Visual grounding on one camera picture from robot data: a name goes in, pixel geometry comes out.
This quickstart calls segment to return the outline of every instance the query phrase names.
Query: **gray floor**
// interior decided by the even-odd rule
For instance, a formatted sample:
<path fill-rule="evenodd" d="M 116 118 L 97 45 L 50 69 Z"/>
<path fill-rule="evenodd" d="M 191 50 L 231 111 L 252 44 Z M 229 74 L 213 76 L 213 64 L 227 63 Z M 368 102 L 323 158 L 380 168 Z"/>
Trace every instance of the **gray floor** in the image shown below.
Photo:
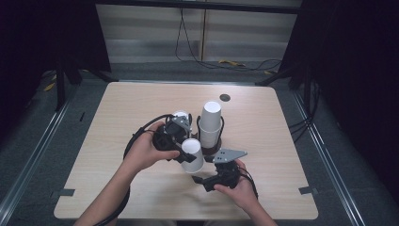
<path fill-rule="evenodd" d="M 259 63 L 248 63 L 256 67 Z M 263 71 L 240 73 L 234 71 L 206 69 L 195 62 L 114 64 L 113 73 L 119 79 L 150 81 L 190 82 L 232 82 L 253 83 L 265 79 Z M 21 200 L 11 216 L 8 225 L 71 225 L 72 221 L 54 217 L 57 198 L 53 191 L 63 188 L 69 176 L 75 157 L 83 143 L 86 132 L 101 101 L 106 83 L 84 73 L 84 80 L 77 89 L 61 124 L 41 159 L 38 168 L 28 184 Z M 288 90 L 289 79 L 273 83 L 287 120 L 291 125 L 301 121 L 293 93 Z M 56 90 L 48 92 L 42 88 L 48 84 L 42 81 L 38 92 L 27 108 L 21 123 L 15 127 L 8 142 L 0 147 L 1 185 L 3 199 L 29 155 L 33 152 L 47 124 L 54 115 Z M 399 225 L 399 210 L 386 188 L 378 181 L 369 165 L 352 147 L 339 130 L 328 106 L 321 98 L 315 124 L 322 135 L 339 173 L 355 199 L 365 225 Z M 314 195 L 319 217 L 311 221 L 278 220 L 279 225 L 353 225 L 343 208 L 342 202 L 331 183 L 326 168 L 308 133 L 295 144 L 299 158 L 311 187 L 318 190 Z"/>

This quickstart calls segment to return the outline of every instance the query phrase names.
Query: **black curtain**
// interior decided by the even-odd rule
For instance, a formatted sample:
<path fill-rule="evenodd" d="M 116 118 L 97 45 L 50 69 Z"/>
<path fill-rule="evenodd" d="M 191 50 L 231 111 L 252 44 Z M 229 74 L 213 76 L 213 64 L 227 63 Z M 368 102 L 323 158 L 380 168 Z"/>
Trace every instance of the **black curtain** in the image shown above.
<path fill-rule="evenodd" d="M 399 203 L 398 11 L 398 1 L 341 1 L 311 75 L 354 147 Z"/>
<path fill-rule="evenodd" d="M 41 75 L 72 57 L 110 72 L 97 10 L 93 4 L 43 0 L 0 1 L 0 138 L 24 112 Z"/>

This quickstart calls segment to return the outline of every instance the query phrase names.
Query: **white wall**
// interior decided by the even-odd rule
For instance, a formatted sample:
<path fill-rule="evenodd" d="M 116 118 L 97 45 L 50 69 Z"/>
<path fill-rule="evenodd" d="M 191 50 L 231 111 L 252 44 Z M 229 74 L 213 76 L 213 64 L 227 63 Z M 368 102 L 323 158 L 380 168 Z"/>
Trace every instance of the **white wall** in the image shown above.
<path fill-rule="evenodd" d="M 284 7 L 301 4 L 301 0 L 215 2 Z M 181 21 L 179 9 L 98 5 L 97 10 L 111 63 L 178 60 L 174 50 Z M 203 60 L 282 58 L 295 18 L 276 13 L 184 9 L 192 50 Z M 183 31 L 180 39 L 179 56 L 192 58 Z"/>

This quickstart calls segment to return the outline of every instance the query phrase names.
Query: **black pole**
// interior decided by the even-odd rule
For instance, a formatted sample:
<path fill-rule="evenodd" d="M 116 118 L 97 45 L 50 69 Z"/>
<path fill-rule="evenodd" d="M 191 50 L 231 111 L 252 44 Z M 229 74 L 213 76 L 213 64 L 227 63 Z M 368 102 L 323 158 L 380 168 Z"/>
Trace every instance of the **black pole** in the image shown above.
<path fill-rule="evenodd" d="M 305 86 L 303 89 L 304 107 L 306 113 L 309 116 L 313 117 L 313 115 L 311 114 L 311 65 L 309 63 L 306 65 L 304 86 Z"/>
<path fill-rule="evenodd" d="M 56 62 L 56 111 L 61 109 L 65 103 L 64 70 L 62 66 L 62 57 L 59 56 Z"/>
<path fill-rule="evenodd" d="M 87 64 L 84 60 L 81 60 L 81 59 L 78 59 L 78 58 L 72 57 L 72 56 L 67 56 L 67 59 L 70 60 L 71 62 L 73 62 L 74 64 L 76 64 L 77 66 L 79 66 L 79 67 L 81 67 L 81 68 L 83 68 L 85 70 L 88 70 L 92 74 L 94 74 L 97 77 L 103 79 L 104 82 L 107 82 L 107 83 L 119 82 L 119 79 L 110 77 L 110 76 L 108 76 L 108 75 L 106 75 L 106 74 L 94 69 L 89 64 Z"/>

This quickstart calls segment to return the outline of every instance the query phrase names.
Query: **black tape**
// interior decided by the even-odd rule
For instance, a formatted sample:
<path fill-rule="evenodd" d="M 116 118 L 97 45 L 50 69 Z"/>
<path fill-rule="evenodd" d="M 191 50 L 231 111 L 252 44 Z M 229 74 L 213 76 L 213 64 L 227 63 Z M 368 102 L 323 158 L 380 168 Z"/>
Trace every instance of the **black tape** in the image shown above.
<path fill-rule="evenodd" d="M 319 194 L 319 192 L 317 191 L 316 188 L 310 187 L 310 186 L 300 187 L 299 192 L 301 195 L 305 195 L 305 194 L 317 195 L 317 194 Z"/>
<path fill-rule="evenodd" d="M 79 121 L 82 121 L 82 120 L 83 120 L 83 118 L 85 117 L 85 113 L 86 113 L 86 112 L 83 112 L 83 113 L 82 113 L 82 116 L 80 117 L 80 120 L 79 120 Z"/>
<path fill-rule="evenodd" d="M 51 198 L 55 199 L 60 196 L 73 196 L 74 194 L 74 189 L 60 189 L 59 191 L 53 191 L 51 193 Z"/>

